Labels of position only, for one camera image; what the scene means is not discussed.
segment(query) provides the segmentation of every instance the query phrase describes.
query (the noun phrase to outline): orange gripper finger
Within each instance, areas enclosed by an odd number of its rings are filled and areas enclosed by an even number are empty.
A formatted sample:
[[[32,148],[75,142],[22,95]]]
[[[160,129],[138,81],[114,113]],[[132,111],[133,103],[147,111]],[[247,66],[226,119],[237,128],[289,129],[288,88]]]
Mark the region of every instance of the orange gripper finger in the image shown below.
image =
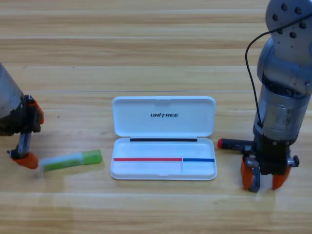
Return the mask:
[[[25,158],[14,159],[13,161],[15,161],[18,165],[29,169],[36,169],[38,167],[38,159],[32,152],[29,152]]]
[[[37,101],[36,101],[36,100],[34,100],[34,101],[35,101],[35,103],[30,104],[29,106],[36,106],[36,107],[38,108],[39,112],[40,112],[41,115],[42,115],[41,123],[40,123],[40,124],[43,124],[43,123],[44,123],[44,112],[43,112],[42,109],[39,107]]]
[[[288,178],[290,171],[291,171],[291,168],[288,167],[283,175],[273,175],[273,186],[272,186],[272,188],[274,190],[280,188],[283,185],[283,183]]]
[[[242,157],[242,164],[240,166],[240,172],[242,174],[244,189],[249,190],[253,184],[253,171],[251,168],[245,165],[244,157]]]

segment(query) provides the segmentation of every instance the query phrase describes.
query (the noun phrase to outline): glue stick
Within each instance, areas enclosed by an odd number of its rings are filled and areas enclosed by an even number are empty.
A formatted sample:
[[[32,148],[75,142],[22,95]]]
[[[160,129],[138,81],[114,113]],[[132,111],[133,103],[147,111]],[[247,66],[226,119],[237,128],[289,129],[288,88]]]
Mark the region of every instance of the glue stick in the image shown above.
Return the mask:
[[[92,150],[71,155],[44,158],[39,161],[39,166],[46,172],[66,167],[100,163],[101,161],[101,151]]]

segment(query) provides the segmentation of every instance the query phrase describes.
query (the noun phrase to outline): green glue stick cap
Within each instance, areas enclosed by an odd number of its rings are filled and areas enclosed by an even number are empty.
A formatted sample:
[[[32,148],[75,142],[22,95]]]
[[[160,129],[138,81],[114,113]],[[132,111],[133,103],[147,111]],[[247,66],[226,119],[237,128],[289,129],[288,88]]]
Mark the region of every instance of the green glue stick cap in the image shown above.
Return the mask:
[[[82,152],[83,164],[94,164],[102,162],[101,150]]]

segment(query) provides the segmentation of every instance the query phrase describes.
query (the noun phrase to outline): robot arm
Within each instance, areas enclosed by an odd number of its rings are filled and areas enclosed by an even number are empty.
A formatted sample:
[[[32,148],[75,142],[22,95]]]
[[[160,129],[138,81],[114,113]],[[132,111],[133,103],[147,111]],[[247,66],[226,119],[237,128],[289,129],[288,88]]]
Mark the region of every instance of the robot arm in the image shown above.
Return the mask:
[[[290,146],[297,140],[312,94],[312,18],[300,19],[311,13],[311,0],[270,1],[266,11],[269,31],[299,22],[271,33],[260,55],[260,120],[256,115],[254,140],[222,139],[219,143],[221,148],[243,153],[243,185],[252,192],[259,189],[260,174],[272,174],[273,189],[277,189],[290,168],[299,165],[298,157],[290,155]]]
[[[25,96],[0,63],[0,136],[20,133],[19,144],[8,151],[19,165],[35,169],[37,158],[29,152],[31,133],[41,131],[43,111],[30,96]]]

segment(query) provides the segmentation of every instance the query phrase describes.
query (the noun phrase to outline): wooden table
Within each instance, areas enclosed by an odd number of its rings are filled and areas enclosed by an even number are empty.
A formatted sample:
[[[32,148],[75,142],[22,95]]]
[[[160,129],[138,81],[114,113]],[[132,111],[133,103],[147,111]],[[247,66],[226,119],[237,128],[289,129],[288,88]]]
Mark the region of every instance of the wooden table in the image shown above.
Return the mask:
[[[0,61],[45,112],[39,158],[101,149],[103,164],[42,173],[0,140],[1,234],[312,233],[312,108],[284,186],[262,176],[242,190],[241,155],[224,138],[252,139],[255,104],[244,62],[266,31],[268,0],[0,0]],[[268,37],[250,50],[256,64]],[[200,95],[217,103],[213,181],[118,181],[110,176],[117,96]]]

